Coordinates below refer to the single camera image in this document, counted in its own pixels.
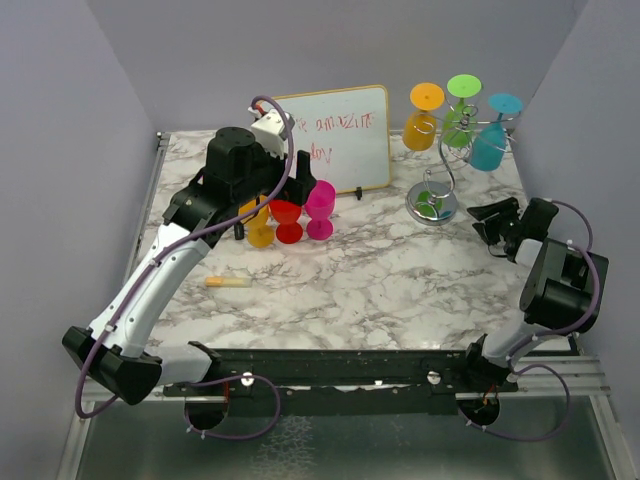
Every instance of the marble countertop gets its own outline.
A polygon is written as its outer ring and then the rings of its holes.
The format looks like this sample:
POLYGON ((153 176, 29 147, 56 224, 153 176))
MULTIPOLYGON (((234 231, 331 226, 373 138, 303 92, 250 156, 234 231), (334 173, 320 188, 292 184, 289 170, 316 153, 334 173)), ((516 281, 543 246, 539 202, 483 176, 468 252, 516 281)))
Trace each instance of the marble countertop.
MULTIPOLYGON (((205 161, 213 133, 171 136, 145 227, 149 248, 171 196, 205 161)), ((392 136, 391 186, 341 196, 325 242, 306 236, 255 249, 228 231, 186 278, 156 324, 150 344, 198 340, 217 348, 465 349, 483 333, 521 318, 528 269, 492 257, 465 209, 515 196, 524 204, 510 154, 487 174, 458 162, 460 209, 451 223, 427 227, 405 208, 406 192, 438 165, 435 148, 411 152, 392 136), (207 276, 251 277, 250 288, 207 288, 207 276)), ((446 181, 442 167, 434 179, 446 181)), ((308 218, 302 217, 304 226, 308 218)), ((552 340, 545 350, 566 350, 552 340)))

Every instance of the black clip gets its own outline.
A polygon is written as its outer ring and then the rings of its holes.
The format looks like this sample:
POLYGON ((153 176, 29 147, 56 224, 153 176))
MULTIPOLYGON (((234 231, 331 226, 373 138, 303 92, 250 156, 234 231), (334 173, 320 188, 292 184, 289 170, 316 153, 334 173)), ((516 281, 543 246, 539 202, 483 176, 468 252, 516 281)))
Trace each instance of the black clip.
POLYGON ((244 225, 242 222, 238 222, 233 226, 233 235, 236 240, 244 239, 244 225))

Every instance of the white wall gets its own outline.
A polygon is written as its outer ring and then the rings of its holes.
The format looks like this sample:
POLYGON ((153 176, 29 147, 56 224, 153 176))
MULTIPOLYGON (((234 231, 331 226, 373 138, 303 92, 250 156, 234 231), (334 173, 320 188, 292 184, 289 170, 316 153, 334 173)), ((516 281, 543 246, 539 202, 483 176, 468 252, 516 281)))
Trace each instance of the white wall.
POLYGON ((156 139, 82 0, 0 6, 0 478, 54 478, 78 369, 60 340, 124 275, 156 139))
POLYGON ((255 94, 478 75, 533 96, 586 0, 87 0, 162 130, 247 123, 255 94))
MULTIPOLYGON (((528 195, 579 206, 594 251, 609 257, 600 318, 583 338, 602 359, 614 405, 640 465, 640 2, 590 0, 516 131, 528 195)), ((584 241, 570 214, 557 236, 584 241)))

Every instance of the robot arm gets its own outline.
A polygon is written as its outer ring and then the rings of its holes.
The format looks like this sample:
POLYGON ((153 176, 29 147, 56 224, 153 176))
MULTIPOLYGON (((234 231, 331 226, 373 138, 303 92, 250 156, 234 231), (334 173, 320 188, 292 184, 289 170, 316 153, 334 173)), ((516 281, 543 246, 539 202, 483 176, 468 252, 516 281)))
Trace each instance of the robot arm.
MULTIPOLYGON (((163 215, 164 225, 124 288, 89 328, 72 327, 63 338, 71 357, 82 366, 106 329, 110 334, 91 362, 89 375, 131 405, 142 401, 157 385, 199 381, 211 366, 210 354, 195 345, 145 349, 153 326, 175 291, 224 231, 188 241, 158 263, 154 259, 167 246, 234 218, 239 207, 274 190, 284 174, 284 125, 280 115, 270 113, 252 125, 252 132, 236 127, 216 132, 207 147, 205 166, 171 199, 163 215), (268 149, 256 141, 256 136, 268 149), (121 307, 150 263, 153 271, 126 301, 117 322, 109 325, 114 311, 121 307)), ((310 167, 309 154, 299 151, 296 178, 287 179, 278 198, 297 205, 306 203, 316 183, 310 167)))
POLYGON ((609 261, 585 252, 597 274, 580 252, 567 244, 547 238, 551 220, 558 207, 549 201, 532 198, 522 218, 518 201, 509 198, 483 207, 469 208, 478 223, 473 227, 489 246, 504 240, 505 257, 514 263, 532 258, 532 269, 520 297, 524 319, 514 319, 501 329, 483 335, 467 350, 469 372, 484 383, 501 385, 520 358, 541 343, 572 333, 575 322, 584 321, 575 330, 588 331, 600 309, 609 261), (533 254, 522 254, 533 248, 533 254))

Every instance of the bolt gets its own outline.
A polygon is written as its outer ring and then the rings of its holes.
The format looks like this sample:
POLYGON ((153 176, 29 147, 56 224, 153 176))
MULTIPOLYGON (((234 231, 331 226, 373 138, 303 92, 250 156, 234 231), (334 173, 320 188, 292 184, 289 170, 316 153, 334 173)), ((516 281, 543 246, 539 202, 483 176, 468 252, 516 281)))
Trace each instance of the bolt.
MULTIPOLYGON (((251 372, 244 372, 242 374, 245 377, 251 377, 253 374, 251 372)), ((242 378, 240 379, 240 383, 242 383, 245 387, 250 387, 251 385, 253 385, 254 379, 253 378, 242 378)))
POLYGON ((427 374, 427 380, 431 385, 438 385, 442 380, 442 377, 438 372, 429 372, 427 374))

